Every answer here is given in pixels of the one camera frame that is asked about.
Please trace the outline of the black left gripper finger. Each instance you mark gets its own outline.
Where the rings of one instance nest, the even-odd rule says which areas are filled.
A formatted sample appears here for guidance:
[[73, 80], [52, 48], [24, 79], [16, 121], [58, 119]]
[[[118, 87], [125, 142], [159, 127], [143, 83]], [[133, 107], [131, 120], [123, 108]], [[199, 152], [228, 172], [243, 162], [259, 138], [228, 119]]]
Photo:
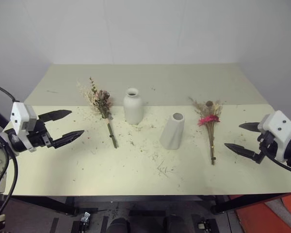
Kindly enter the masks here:
[[71, 110], [56, 110], [56, 111], [51, 111], [48, 113], [38, 115], [38, 118], [42, 122], [57, 121], [61, 118], [66, 117], [70, 113], [72, 113]]
[[79, 131], [73, 131], [73, 132], [64, 134], [61, 138], [52, 140], [51, 146], [54, 147], [55, 149], [65, 146], [73, 142], [77, 138], [79, 138], [83, 133], [84, 133], [84, 130], [79, 130]]

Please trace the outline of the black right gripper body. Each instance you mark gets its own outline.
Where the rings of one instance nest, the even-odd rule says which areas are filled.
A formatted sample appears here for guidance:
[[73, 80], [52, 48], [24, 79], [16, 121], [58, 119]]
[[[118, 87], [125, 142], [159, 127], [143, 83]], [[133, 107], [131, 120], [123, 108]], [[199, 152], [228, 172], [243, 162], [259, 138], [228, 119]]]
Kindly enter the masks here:
[[262, 161], [264, 157], [267, 157], [274, 161], [278, 149], [278, 145], [275, 142], [275, 136], [271, 132], [266, 131], [265, 133], [261, 133], [257, 140], [259, 142], [260, 160]]

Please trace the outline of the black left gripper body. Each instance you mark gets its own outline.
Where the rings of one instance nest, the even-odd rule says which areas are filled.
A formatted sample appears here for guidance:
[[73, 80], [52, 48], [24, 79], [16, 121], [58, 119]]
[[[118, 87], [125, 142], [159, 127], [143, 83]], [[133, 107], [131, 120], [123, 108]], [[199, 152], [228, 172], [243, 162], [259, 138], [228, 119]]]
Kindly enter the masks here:
[[27, 138], [34, 148], [44, 146], [49, 148], [53, 146], [53, 139], [47, 131], [44, 122], [41, 120], [36, 121], [34, 129], [29, 131]]

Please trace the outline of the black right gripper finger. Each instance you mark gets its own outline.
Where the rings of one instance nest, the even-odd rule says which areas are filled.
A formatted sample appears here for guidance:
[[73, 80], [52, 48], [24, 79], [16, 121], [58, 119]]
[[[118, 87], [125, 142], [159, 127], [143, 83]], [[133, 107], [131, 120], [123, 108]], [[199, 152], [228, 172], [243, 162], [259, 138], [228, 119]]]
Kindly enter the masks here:
[[243, 146], [232, 144], [232, 143], [224, 143], [224, 145], [229, 148], [234, 153], [249, 158], [253, 161], [255, 161], [257, 164], [260, 164], [262, 161], [262, 155], [255, 153], [252, 150], [248, 150]]
[[239, 125], [239, 127], [252, 132], [259, 132], [258, 125], [259, 125], [258, 122], [246, 122]]

